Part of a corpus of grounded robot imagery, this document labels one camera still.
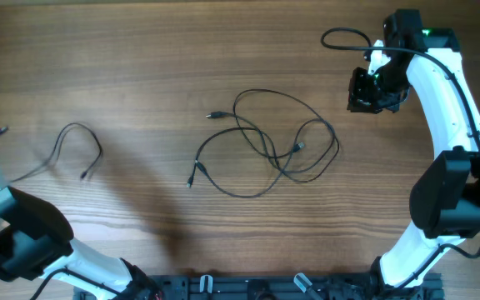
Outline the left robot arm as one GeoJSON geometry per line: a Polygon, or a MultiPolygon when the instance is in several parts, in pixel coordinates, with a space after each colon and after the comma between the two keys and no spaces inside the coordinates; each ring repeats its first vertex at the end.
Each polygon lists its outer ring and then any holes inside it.
{"type": "Polygon", "coordinates": [[[77,240],[55,206],[16,189],[0,171],[0,280],[18,278],[41,279],[34,299],[52,280],[97,299],[163,298],[141,269],[77,240]]]}

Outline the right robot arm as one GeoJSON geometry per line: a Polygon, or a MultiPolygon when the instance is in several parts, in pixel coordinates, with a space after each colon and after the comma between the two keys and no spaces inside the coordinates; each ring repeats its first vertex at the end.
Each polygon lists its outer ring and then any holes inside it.
{"type": "Polygon", "coordinates": [[[353,72],[347,107],[396,112],[415,92],[434,151],[410,193],[407,229],[372,267],[377,294],[401,296],[421,287],[446,252],[480,235],[480,113],[452,29],[425,27],[419,11],[399,9],[385,19],[383,35],[363,47],[369,66],[353,72]]]}

